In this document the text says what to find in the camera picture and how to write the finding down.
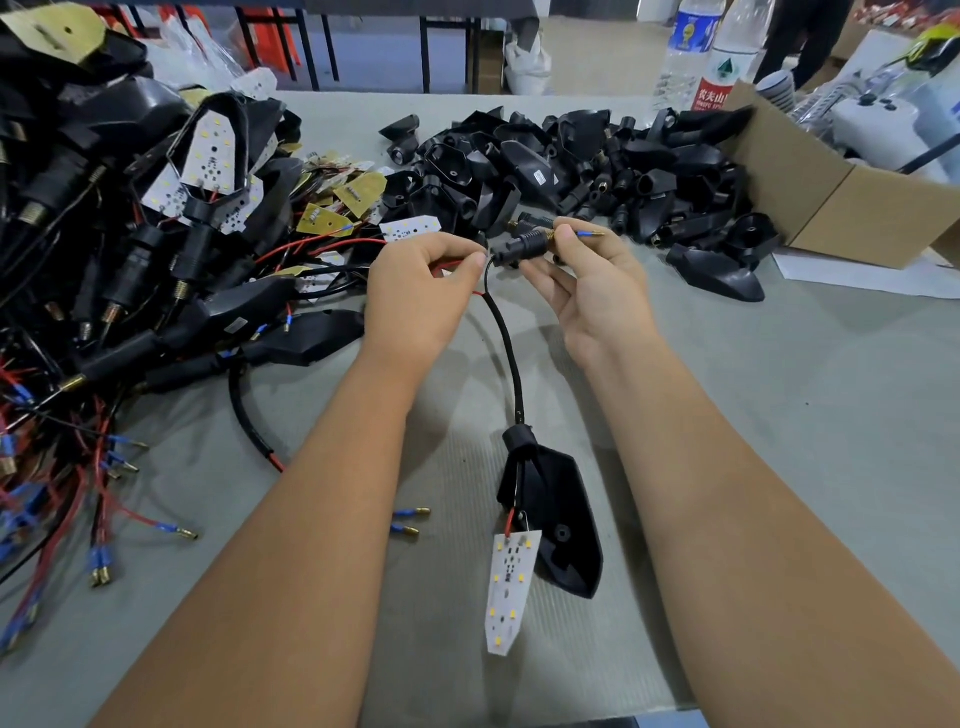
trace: cardboard box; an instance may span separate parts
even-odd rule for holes
[[[960,265],[960,187],[851,164],[738,83],[724,108],[747,106],[754,118],[727,152],[786,245],[888,268],[933,246]]]

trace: pile of black plastic parts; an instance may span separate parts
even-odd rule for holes
[[[610,228],[669,251],[667,262],[692,286],[763,301],[754,270],[781,237],[753,212],[748,172],[717,145],[740,134],[752,108],[661,111],[649,129],[609,110],[548,116],[541,125],[503,107],[477,111],[420,143],[420,119],[380,133],[388,154],[409,167],[387,179],[384,222],[431,215],[443,230],[486,244],[503,233],[520,203]]]

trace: person's leg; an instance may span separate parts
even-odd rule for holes
[[[775,10],[773,30],[767,39],[767,55],[756,72],[755,82],[783,68],[783,62],[806,27],[813,6],[813,0],[783,0],[783,5]]]
[[[821,0],[817,5],[816,11],[806,23],[806,43],[800,54],[800,62],[793,72],[797,88],[824,67],[830,51],[843,33],[853,0]]]

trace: table leg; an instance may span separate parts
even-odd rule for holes
[[[480,37],[483,34],[481,30],[482,20],[476,18],[473,26],[473,84],[470,88],[471,93],[480,93]]]
[[[423,66],[423,93],[430,93],[430,44],[426,18],[420,17],[420,63]]]
[[[313,48],[310,46],[310,34],[306,30],[306,16],[303,11],[296,11],[297,26],[300,28],[300,42],[303,44],[303,54],[306,56],[306,70],[310,74],[310,85],[313,90],[320,90],[320,82],[317,81],[317,66],[313,62]]]
[[[260,58],[256,55],[256,44],[253,42],[253,36],[250,33],[250,24],[247,22],[247,16],[243,8],[234,8],[237,11],[237,21],[240,23],[240,32],[243,34],[243,41],[247,44],[247,53],[250,54],[250,61],[254,68],[259,68]]]
[[[140,11],[136,8],[136,5],[128,5],[127,7],[130,8],[130,15],[136,29],[140,32],[140,37],[147,37],[147,26],[143,24],[143,18],[140,17]]]
[[[326,37],[326,54],[330,56],[330,70],[333,71],[333,80],[340,83],[340,71],[337,68],[337,54],[333,51],[333,35],[330,34],[330,20],[322,15],[324,20],[324,36]]]
[[[290,53],[290,44],[287,43],[287,29],[283,24],[283,15],[276,8],[270,8],[271,13],[276,19],[276,33],[280,36],[280,47],[283,48],[283,59],[287,62],[287,70],[290,72],[290,80],[297,80],[297,71],[294,69],[294,57]]]

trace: white paper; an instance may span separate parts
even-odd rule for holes
[[[960,272],[931,250],[901,271],[789,249],[774,253],[774,260],[787,280],[960,300]]]

